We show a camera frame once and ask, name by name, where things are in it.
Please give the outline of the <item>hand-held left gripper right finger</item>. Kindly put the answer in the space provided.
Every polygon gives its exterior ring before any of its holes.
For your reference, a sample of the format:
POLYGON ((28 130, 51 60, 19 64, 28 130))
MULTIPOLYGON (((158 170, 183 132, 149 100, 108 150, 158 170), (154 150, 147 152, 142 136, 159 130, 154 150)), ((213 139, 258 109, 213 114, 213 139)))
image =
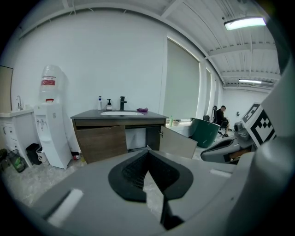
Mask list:
POLYGON ((149 151, 148 170, 163 194, 160 223, 171 230, 211 202, 232 176, 235 165, 149 151))

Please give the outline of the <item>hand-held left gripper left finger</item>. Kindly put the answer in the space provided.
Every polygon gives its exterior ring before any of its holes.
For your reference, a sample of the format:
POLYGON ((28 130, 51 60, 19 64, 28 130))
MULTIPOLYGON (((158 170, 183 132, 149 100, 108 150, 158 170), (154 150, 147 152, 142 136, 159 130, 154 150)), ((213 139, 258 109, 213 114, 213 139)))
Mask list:
POLYGON ((165 228, 146 203, 126 201, 108 175, 128 153, 88 164, 44 193, 33 206, 33 222, 49 236, 159 236, 165 228))

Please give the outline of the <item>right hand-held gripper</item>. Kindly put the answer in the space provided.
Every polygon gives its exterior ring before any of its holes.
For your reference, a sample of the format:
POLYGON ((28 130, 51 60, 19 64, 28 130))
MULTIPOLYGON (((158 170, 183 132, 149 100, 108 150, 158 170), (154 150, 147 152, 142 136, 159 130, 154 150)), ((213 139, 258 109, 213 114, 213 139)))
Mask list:
POLYGON ((233 161, 231 154, 242 148, 253 146, 259 148, 263 143, 277 137, 273 125, 260 103, 254 103, 235 123, 234 139, 222 139, 201 153, 201 159, 207 162, 229 164, 233 161))

